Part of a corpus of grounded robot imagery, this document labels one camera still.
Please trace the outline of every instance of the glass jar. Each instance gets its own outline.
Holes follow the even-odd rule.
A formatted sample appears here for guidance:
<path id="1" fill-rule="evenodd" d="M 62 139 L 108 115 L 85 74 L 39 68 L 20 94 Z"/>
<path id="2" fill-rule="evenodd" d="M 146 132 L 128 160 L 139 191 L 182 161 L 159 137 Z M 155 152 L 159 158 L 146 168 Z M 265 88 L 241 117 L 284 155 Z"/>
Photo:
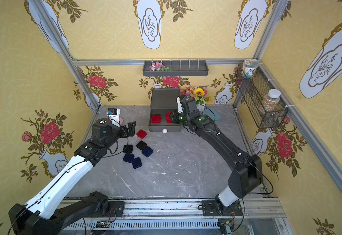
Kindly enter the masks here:
<path id="1" fill-rule="evenodd" d="M 277 89 L 271 89 L 269 92 L 264 96 L 262 100 L 262 105 L 266 112 L 271 112 L 276 108 L 276 105 L 278 104 L 281 92 Z M 262 113 L 265 113 L 263 108 L 260 107 L 260 110 Z"/>

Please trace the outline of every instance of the gray marble surface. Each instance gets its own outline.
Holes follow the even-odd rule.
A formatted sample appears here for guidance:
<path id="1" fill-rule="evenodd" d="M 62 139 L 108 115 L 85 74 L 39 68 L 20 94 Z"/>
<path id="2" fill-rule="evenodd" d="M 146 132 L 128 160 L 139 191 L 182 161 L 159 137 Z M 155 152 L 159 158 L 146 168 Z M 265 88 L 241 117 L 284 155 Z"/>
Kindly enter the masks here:
<path id="1" fill-rule="evenodd" d="M 102 106 L 98 118 L 106 116 L 110 106 Z M 136 121 L 136 132 L 147 132 L 144 139 L 129 137 L 133 154 L 142 167 L 133 169 L 124 162 L 124 153 L 103 158 L 68 193 L 67 197 L 85 197 L 99 191 L 110 197 L 214 197 L 227 186 L 230 169 L 217 151 L 205 140 L 182 129 L 181 132 L 149 132 L 149 106 L 115 106 L 120 108 L 124 124 Z M 238 147 L 245 150 L 231 106 L 214 106 L 222 120 L 219 129 Z M 136 147 L 143 140 L 153 149 L 145 157 Z M 127 139 L 119 139 L 119 150 Z"/>

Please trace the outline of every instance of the red block in box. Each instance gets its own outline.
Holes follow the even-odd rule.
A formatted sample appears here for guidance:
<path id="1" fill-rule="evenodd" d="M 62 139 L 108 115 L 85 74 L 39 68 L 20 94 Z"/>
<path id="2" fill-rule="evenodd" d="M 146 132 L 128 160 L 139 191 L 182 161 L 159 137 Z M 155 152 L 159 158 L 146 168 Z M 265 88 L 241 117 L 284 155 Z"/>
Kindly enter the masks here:
<path id="1" fill-rule="evenodd" d="M 152 115 L 151 123 L 160 123 L 160 114 Z"/>
<path id="2" fill-rule="evenodd" d="M 143 130 L 139 130 L 139 131 L 137 132 L 137 136 L 140 137 L 141 139 L 143 139 L 143 138 L 145 138 L 145 136 L 146 136 L 146 132 L 143 131 Z"/>

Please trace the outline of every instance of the yellow wallpaper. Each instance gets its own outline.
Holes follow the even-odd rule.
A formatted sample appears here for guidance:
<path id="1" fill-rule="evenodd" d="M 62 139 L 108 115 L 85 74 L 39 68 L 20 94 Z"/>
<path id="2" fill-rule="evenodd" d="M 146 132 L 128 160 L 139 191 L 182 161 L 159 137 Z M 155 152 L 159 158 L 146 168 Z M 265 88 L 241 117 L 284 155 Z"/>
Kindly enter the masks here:
<path id="1" fill-rule="evenodd" d="M 10 227 L 9 209 L 39 192 L 81 142 L 92 112 L 75 101 L 73 81 L 24 1 L 0 1 L 0 234 Z"/>
<path id="2" fill-rule="evenodd" d="M 251 58 L 274 5 L 271 0 L 159 0 L 161 11 L 156 0 L 76 0 L 66 9 L 61 0 L 47 1 L 58 12 L 70 51 L 78 59 Z M 159 20 L 152 20 L 151 32 L 142 30 L 141 35 L 134 11 L 140 19 L 147 7 L 161 23 L 158 27 Z"/>
<path id="3" fill-rule="evenodd" d="M 342 234 L 342 193 L 308 143 L 303 144 L 305 139 L 295 128 L 292 120 L 286 116 L 280 128 L 258 130 L 245 104 L 239 105 L 239 114 L 255 150 L 259 150 L 256 139 L 264 140 L 262 147 L 266 151 L 259 155 L 262 160 L 262 170 L 272 182 L 274 186 L 272 195 L 281 201 L 294 234 L 317 234 L 317 230 L 324 232 L 324 235 L 328 234 L 327 232 Z M 292 139 L 292 147 L 288 146 L 289 139 Z M 275 156 L 275 162 L 271 161 L 273 156 Z M 298 167 L 296 167 L 297 174 L 294 177 L 288 161 L 295 160 L 298 162 Z M 272 168 L 272 171 L 270 166 L 274 164 L 278 166 L 275 169 Z M 327 219 L 328 224 L 334 226 L 333 228 L 320 226 L 313 219 L 319 219 L 321 224 Z"/>
<path id="4" fill-rule="evenodd" d="M 222 97 L 221 92 L 231 98 L 231 100 L 225 101 L 232 103 L 238 90 L 236 84 L 230 81 L 230 75 L 231 77 L 235 76 L 236 67 L 237 65 L 209 65 L 208 76 L 176 77 L 175 83 L 172 85 L 207 86 L 208 96 L 212 97 L 211 104 L 216 103 L 216 97 L 217 100 Z M 142 66 L 85 66 L 80 67 L 80 71 L 82 71 L 93 95 L 103 105 L 150 105 L 150 94 L 154 87 L 170 87 L 162 85 L 163 82 L 157 82 L 156 77 L 144 77 Z"/>
<path id="5" fill-rule="evenodd" d="M 279 22 L 262 61 L 342 166 L 342 2 L 293 2 L 291 15 Z M 337 56 L 330 62 L 326 54 L 328 62 L 312 71 L 318 79 L 306 86 L 302 78 L 323 44 Z"/>

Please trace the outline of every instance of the open box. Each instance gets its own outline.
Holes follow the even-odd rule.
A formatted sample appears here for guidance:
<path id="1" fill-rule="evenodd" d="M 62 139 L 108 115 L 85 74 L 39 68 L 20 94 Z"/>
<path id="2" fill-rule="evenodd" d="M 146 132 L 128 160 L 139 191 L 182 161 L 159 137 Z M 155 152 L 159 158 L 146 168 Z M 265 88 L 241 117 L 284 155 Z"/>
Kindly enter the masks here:
<path id="1" fill-rule="evenodd" d="M 151 132 L 177 132 L 182 130 L 180 124 L 167 123 L 166 114 L 168 111 L 177 110 L 177 98 L 180 96 L 179 88 L 155 88 L 151 94 L 149 130 Z M 160 123 L 152 123 L 152 115 L 160 115 Z"/>

